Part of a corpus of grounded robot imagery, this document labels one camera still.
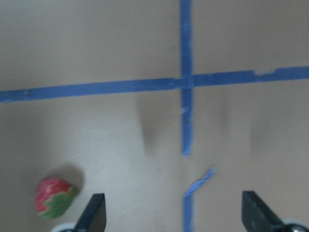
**blue tape strip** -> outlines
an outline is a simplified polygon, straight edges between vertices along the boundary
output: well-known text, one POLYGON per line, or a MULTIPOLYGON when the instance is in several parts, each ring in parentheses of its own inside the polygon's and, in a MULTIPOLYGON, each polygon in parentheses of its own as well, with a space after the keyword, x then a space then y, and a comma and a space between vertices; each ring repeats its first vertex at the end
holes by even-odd
POLYGON ((176 78, 115 81, 92 84, 42 87, 0 92, 0 102, 31 101, 72 96, 180 89, 183 81, 176 78))
POLYGON ((192 110, 194 80, 192 77, 192 28, 191 28, 191 0, 180 1, 180 23, 181 23, 181 73, 185 81, 185 88, 182 90, 182 136, 183 154, 189 156, 192 146, 192 110))
POLYGON ((273 72, 256 74, 254 71, 222 72, 194 75, 194 86, 216 86, 267 81, 287 81, 309 78, 309 67, 281 68, 273 72))
POLYGON ((193 193, 205 182, 207 182, 215 173, 215 168, 210 168, 206 175, 201 179, 196 181, 187 190, 183 197, 183 232, 193 232, 193 193))

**red strawberry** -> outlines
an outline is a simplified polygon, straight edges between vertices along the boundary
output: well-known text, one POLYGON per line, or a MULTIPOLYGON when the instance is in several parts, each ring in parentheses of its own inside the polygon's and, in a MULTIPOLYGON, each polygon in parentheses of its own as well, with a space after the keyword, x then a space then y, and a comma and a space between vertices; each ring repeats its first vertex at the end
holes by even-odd
POLYGON ((73 185, 62 179, 43 179, 38 186, 35 208, 43 218, 58 218, 66 212, 77 193, 73 185))

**green strawberry leaf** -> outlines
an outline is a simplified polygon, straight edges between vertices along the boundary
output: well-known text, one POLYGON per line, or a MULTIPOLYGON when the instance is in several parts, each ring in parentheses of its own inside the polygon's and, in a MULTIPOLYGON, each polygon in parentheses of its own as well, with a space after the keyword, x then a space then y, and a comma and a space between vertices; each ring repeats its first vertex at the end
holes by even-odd
POLYGON ((39 216, 46 219, 54 219, 62 216, 77 194, 78 191, 73 186, 69 188, 68 192, 54 194, 49 200, 45 201, 48 210, 39 213, 39 216))

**plush strawberry toy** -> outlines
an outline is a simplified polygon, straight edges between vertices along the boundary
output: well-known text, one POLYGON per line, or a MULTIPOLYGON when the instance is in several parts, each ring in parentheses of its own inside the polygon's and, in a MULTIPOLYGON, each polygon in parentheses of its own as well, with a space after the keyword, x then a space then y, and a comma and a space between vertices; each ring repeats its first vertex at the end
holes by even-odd
POLYGON ((43 179, 38 186, 35 208, 43 218, 58 218, 66 212, 77 193, 73 185, 62 179, 43 179))

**white round object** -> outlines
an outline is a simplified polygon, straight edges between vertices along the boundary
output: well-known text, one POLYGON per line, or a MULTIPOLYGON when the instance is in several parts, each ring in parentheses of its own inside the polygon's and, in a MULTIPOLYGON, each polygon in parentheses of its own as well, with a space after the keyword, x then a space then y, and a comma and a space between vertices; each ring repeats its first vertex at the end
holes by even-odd
POLYGON ((60 232, 60 231, 63 231, 63 230, 73 230, 75 225, 76 225, 76 223, 74 223, 74 222, 63 223, 61 225, 54 227, 51 232, 60 232))

